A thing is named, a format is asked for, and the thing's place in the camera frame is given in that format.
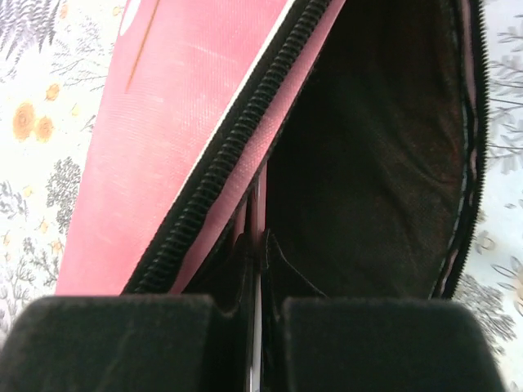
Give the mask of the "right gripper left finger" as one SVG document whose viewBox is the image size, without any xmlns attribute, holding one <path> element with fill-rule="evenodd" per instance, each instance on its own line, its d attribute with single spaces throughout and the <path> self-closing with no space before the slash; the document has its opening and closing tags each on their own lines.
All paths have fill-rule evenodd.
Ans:
<svg viewBox="0 0 523 392">
<path fill-rule="evenodd" d="M 231 254 L 179 296 L 49 296 L 16 321 L 1 353 L 4 391 L 247 391 L 254 255 Z"/>
</svg>

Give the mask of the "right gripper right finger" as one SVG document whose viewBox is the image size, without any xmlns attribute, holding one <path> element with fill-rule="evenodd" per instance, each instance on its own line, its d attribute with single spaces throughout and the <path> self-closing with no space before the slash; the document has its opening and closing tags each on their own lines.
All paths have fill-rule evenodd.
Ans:
<svg viewBox="0 0 523 392">
<path fill-rule="evenodd" d="M 328 298 L 265 232 L 264 391 L 504 390 L 479 323 L 449 301 Z"/>
</svg>

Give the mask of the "pink racket cover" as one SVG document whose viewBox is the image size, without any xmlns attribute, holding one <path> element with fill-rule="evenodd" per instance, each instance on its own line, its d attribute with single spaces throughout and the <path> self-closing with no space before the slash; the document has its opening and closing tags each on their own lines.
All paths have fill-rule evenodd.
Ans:
<svg viewBox="0 0 523 392">
<path fill-rule="evenodd" d="M 450 298 L 487 126 L 478 1 L 125 11 L 56 294 Z"/>
</svg>

